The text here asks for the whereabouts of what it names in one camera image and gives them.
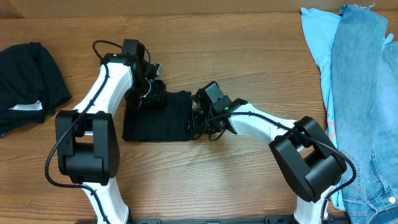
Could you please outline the black t-shirt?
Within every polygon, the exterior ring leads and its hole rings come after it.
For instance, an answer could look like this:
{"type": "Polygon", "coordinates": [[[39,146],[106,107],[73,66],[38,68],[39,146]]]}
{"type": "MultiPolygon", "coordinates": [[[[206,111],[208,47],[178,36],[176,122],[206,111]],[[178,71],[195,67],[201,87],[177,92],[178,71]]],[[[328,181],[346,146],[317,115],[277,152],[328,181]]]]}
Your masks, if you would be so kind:
{"type": "Polygon", "coordinates": [[[192,138],[192,94],[165,94],[161,107],[126,104],[122,138],[125,141],[189,141],[192,138]]]}

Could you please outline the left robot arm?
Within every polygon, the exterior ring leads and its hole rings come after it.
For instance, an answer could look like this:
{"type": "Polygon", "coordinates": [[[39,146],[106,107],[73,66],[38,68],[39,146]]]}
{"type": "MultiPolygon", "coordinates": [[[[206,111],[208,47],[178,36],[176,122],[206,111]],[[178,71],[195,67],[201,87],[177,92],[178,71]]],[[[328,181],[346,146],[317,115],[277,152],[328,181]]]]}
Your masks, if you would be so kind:
{"type": "Polygon", "coordinates": [[[162,66],[138,40],[126,39],[121,53],[100,56],[100,72],[86,97],[55,118],[57,142],[45,163],[46,179],[54,186],[82,189],[97,223],[132,223],[116,181],[120,151],[114,115],[121,102],[136,110],[165,105],[162,66]]]}

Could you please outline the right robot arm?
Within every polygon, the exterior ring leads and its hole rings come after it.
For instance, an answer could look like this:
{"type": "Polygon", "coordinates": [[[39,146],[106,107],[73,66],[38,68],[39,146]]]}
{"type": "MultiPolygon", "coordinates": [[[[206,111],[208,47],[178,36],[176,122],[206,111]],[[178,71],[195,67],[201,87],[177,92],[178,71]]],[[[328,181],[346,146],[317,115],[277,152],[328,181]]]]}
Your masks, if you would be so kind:
{"type": "Polygon", "coordinates": [[[269,146],[285,181],[297,195],[291,215],[268,215],[265,223],[348,223],[346,217],[328,214],[330,194],[347,170],[344,157],[336,150],[316,120],[277,118],[256,109],[246,100],[231,100],[217,82],[210,82],[192,97],[193,134],[249,136],[269,146]]]}

